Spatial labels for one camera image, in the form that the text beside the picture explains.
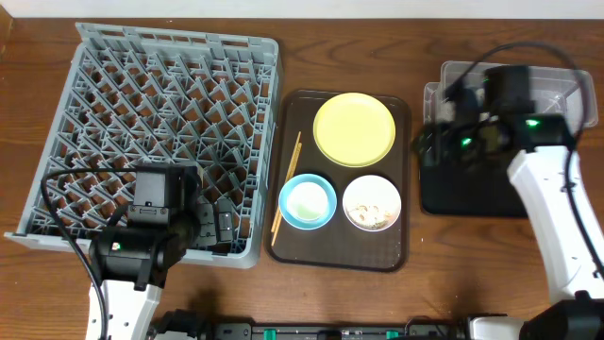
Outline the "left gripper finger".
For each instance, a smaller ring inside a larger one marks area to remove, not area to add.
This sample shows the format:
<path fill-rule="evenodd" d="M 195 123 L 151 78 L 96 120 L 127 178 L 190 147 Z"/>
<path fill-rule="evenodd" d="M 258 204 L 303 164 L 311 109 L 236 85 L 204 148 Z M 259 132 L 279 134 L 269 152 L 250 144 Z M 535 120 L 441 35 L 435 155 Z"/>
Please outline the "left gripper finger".
<path fill-rule="evenodd" d="M 214 208 L 211 203 L 201 203 L 196 207 L 200 231 L 195 241 L 197 247 L 211 247 L 217 244 Z"/>
<path fill-rule="evenodd" d="M 215 203 L 215 220 L 219 242 L 232 242 L 235 222 L 234 208 L 226 198 L 220 198 Z"/>

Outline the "wooden chopstick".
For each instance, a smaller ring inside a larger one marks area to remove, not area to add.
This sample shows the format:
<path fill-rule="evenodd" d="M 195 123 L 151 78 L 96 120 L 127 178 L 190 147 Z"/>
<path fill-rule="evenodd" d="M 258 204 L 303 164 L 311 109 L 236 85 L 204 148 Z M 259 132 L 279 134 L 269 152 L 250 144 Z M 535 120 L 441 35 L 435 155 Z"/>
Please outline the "wooden chopstick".
<path fill-rule="evenodd" d="M 291 179 L 289 179 L 288 181 L 285 181 L 284 185 L 282 186 L 281 192 L 279 194 L 277 206 L 280 208 L 282 216 L 281 216 L 279 227 L 277 228 L 277 232 L 275 234 L 272 233 L 271 244 L 270 244 L 271 247 L 277 241 L 277 236 L 279 233 L 280 225 L 284 219 L 284 213 L 287 210 L 287 201 L 294 188 L 294 183 L 292 182 L 293 178 L 294 178 L 294 175 L 292 176 Z"/>
<path fill-rule="evenodd" d="M 294 151 L 293 151 L 293 154 L 292 154 L 292 157 L 291 157 L 291 160 L 289 163 L 289 167 L 288 167 L 288 170 L 286 173 L 285 181 L 288 181 L 294 175 L 295 167 L 297 165 L 297 160 L 299 158 L 299 153 L 300 153 L 300 149 L 301 149 L 300 139 L 301 139 L 301 132 L 298 132 L 296 141 L 295 141 Z M 277 232 L 277 228 L 279 227 L 281 216 L 282 216 L 281 210 L 279 207 L 277 207 L 275 218 L 274 218 L 274 221 L 273 221 L 273 224 L 271 227 L 271 232 L 273 234 L 275 234 Z"/>

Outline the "light blue bowl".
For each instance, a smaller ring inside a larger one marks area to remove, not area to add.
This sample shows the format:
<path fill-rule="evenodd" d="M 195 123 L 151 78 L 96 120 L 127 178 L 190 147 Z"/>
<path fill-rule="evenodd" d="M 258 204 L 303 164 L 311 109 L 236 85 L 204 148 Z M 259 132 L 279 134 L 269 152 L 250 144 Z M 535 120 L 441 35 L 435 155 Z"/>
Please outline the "light blue bowl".
<path fill-rule="evenodd" d="M 278 197 L 283 218 L 299 230 L 322 228 L 335 214 L 337 203 L 331 183 L 315 174 L 294 176 L 284 184 Z"/>

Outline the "yellow round plate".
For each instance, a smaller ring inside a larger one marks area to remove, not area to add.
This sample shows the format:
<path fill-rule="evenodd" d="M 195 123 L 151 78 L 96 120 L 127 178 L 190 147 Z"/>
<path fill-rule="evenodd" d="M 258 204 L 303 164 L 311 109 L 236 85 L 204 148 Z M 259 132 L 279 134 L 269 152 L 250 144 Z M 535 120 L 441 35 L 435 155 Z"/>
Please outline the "yellow round plate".
<path fill-rule="evenodd" d="M 327 100 L 315 115 L 312 133 L 330 161 L 353 168 L 383 159 L 396 134 L 388 108 L 365 93 L 341 93 Z"/>

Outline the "white pink bowl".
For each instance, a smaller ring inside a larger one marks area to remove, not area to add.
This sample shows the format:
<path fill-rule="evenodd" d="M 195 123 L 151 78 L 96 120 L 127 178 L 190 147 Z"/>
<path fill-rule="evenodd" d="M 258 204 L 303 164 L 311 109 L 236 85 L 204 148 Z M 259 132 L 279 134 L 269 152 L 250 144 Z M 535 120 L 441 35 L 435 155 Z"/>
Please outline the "white pink bowl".
<path fill-rule="evenodd" d="M 391 218 L 380 228 L 366 228 L 358 225 L 349 215 L 357 205 L 377 205 L 391 213 Z M 342 205 L 344 215 L 356 228 L 379 232 L 388 229 L 398 219 L 402 210 L 402 201 L 397 188 L 386 178 L 377 175 L 365 175 L 352 180 L 344 190 Z"/>

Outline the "small white cup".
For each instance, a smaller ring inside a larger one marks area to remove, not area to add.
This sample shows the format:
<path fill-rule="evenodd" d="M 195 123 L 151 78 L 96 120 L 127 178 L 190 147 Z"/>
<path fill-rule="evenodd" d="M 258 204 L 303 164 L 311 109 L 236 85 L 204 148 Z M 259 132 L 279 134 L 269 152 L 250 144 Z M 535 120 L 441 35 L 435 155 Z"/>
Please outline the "small white cup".
<path fill-rule="evenodd" d="M 327 208 L 327 193 L 314 182 L 302 182 L 294 186 L 287 201 L 287 212 L 305 222 L 320 219 Z"/>

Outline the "rice and nut scraps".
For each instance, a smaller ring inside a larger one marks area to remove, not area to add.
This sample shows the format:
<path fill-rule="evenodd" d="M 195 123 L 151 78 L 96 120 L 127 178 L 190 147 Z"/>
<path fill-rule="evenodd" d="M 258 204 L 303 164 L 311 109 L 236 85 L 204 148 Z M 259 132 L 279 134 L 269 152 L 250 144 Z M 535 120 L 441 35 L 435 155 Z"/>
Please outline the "rice and nut scraps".
<path fill-rule="evenodd" d="M 366 228 L 380 228 L 391 218 L 391 213 L 377 205 L 357 205 L 349 211 L 350 217 Z"/>

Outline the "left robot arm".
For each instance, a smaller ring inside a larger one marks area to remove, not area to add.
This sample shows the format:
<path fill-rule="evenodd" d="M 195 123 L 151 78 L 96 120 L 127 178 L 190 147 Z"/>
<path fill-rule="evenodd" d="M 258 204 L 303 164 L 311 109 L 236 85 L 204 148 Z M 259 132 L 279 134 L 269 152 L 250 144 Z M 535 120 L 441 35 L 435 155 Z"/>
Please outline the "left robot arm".
<path fill-rule="evenodd" d="M 119 207 L 92 240 L 89 255 L 100 301 L 90 306 L 89 339 L 210 339 L 211 325 L 175 310 L 152 318 L 169 269 L 188 249 L 232 238 L 231 210 L 203 203 L 203 168 L 145 163 L 136 167 L 132 202 Z"/>

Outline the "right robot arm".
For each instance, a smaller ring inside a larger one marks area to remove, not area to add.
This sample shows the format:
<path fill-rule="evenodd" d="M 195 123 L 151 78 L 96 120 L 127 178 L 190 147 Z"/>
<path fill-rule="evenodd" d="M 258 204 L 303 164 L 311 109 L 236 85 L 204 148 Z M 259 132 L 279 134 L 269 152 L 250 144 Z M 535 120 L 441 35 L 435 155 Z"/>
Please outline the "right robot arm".
<path fill-rule="evenodd" d="M 591 75 L 567 66 L 448 61 L 426 86 L 416 139 L 424 210 L 526 217 L 545 266 L 545 311 L 472 316 L 468 338 L 602 337 L 603 233 L 576 153 L 595 103 Z"/>

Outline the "black waste tray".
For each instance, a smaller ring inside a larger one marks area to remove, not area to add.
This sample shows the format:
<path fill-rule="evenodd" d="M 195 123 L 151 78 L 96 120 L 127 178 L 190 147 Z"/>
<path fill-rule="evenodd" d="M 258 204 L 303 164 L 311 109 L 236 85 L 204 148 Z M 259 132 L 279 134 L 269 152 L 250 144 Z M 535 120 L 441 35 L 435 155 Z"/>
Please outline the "black waste tray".
<path fill-rule="evenodd" d="M 488 160 L 479 138 L 455 136 L 435 127 L 414 140 L 419 161 L 422 208 L 427 213 L 526 218 L 524 205 L 510 184 L 510 160 Z"/>

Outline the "grey plastic dishwasher rack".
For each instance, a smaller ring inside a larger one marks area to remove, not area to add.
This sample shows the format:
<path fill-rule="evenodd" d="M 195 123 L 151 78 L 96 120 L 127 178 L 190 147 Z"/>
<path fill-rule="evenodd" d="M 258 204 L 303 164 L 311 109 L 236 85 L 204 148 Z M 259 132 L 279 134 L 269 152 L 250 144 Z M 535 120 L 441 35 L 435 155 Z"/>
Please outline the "grey plastic dishwasher rack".
<path fill-rule="evenodd" d="M 33 183 L 9 239 L 65 251 L 57 221 L 87 247 L 110 215 L 134 198 L 118 169 L 195 162 L 200 199 L 234 208 L 232 242 L 190 249 L 185 262 L 247 269 L 260 256 L 282 65 L 275 40 L 80 23 L 81 43 L 37 171 L 58 205 L 45 209 Z"/>

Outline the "clear plastic bin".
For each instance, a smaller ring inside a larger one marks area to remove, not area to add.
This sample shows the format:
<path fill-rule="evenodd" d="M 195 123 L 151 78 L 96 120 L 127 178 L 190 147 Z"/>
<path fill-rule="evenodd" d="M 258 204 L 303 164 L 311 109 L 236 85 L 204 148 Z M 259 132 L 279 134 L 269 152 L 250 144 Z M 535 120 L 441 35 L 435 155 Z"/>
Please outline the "clear plastic bin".
<path fill-rule="evenodd" d="M 454 118 L 453 104 L 445 102 L 445 89 L 467 70 L 472 61 L 446 61 L 441 67 L 440 82 L 429 82 L 424 89 L 424 125 L 433 122 L 450 122 Z M 465 78 L 465 86 L 475 91 L 479 102 L 484 97 L 483 85 L 486 83 L 484 71 L 504 64 L 482 62 Z M 598 123 L 598 106 L 592 76 L 580 71 L 587 87 L 590 110 L 584 123 L 585 128 L 595 127 Z M 571 131 L 577 132 L 582 117 L 582 99 L 579 86 L 572 70 L 530 66 L 530 96 L 536 104 L 538 114 L 562 113 Z"/>

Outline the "brown plastic serving tray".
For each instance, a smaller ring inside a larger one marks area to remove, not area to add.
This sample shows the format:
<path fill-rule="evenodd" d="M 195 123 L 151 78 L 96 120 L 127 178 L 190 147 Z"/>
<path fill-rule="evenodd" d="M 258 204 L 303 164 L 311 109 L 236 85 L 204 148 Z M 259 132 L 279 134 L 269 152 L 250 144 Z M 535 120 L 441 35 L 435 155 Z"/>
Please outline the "brown plastic serving tray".
<path fill-rule="evenodd" d="M 312 136 L 312 121 L 322 104 L 334 92 L 296 90 L 283 102 L 279 115 L 277 154 L 271 161 L 272 180 L 269 193 L 274 219 L 294 143 L 302 144 L 296 174 L 316 174 L 329 181 L 337 195 L 337 208 L 323 227 L 301 230 L 283 221 L 274 243 L 266 238 L 268 253 L 287 264 L 307 264 L 374 272 L 394 272 L 409 256 L 410 234 L 410 137 L 411 111 L 406 102 L 392 96 L 379 95 L 395 122 L 395 141 L 389 153 L 376 164 L 364 168 L 346 168 L 328 160 L 318 149 Z M 394 224 L 383 231 L 364 231 L 353 226 L 342 207 L 345 187 L 363 175 L 378 175 L 389 180 L 399 192 L 402 212 Z"/>

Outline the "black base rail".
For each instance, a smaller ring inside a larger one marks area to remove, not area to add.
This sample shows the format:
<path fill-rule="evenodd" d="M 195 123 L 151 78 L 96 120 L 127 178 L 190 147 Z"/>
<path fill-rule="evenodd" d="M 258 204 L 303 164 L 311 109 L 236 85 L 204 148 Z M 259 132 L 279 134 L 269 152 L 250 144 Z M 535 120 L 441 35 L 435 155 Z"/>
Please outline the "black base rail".
<path fill-rule="evenodd" d="M 152 324 L 148 340 L 392 340 L 449 339 L 469 337 L 461 322 L 415 316 L 400 325 L 261 324 L 252 319 L 213 322 L 196 312 L 175 310 Z"/>

